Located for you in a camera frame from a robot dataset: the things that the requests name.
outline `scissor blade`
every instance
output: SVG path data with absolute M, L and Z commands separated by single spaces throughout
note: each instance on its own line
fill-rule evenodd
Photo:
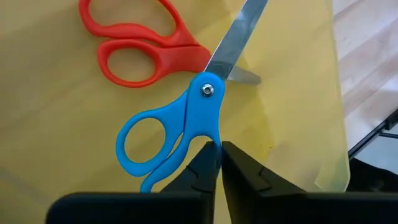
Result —
M 211 57 L 205 72 L 227 79 L 238 61 L 268 0 L 246 0 Z
M 261 83 L 260 76 L 237 66 L 232 69 L 228 76 L 228 80 L 249 85 L 259 85 Z

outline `yellow surface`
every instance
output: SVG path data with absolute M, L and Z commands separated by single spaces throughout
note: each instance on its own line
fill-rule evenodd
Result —
M 172 2 L 197 40 L 214 50 L 243 0 Z M 141 89 L 117 86 L 98 68 L 103 39 L 83 28 L 77 1 L 1 4 L 0 210 L 7 214 L 1 223 L 39 222 L 69 192 L 137 191 L 142 178 L 119 166 L 116 135 L 132 115 L 176 99 L 193 74 Z M 103 24 L 139 21 L 161 34 L 173 28 L 156 1 L 97 0 L 92 11 Z M 331 17 L 330 1 L 270 0 L 239 60 L 263 82 L 228 82 L 220 115 L 223 140 L 311 191 L 341 191 L 349 179 Z M 153 70 L 136 50 L 116 53 L 110 64 L 134 79 Z M 144 161 L 163 139 L 161 125 L 143 121 L 129 135 L 127 153 Z M 183 164 L 207 140 L 194 139 Z M 228 222 L 220 181 L 217 191 L 216 222 Z

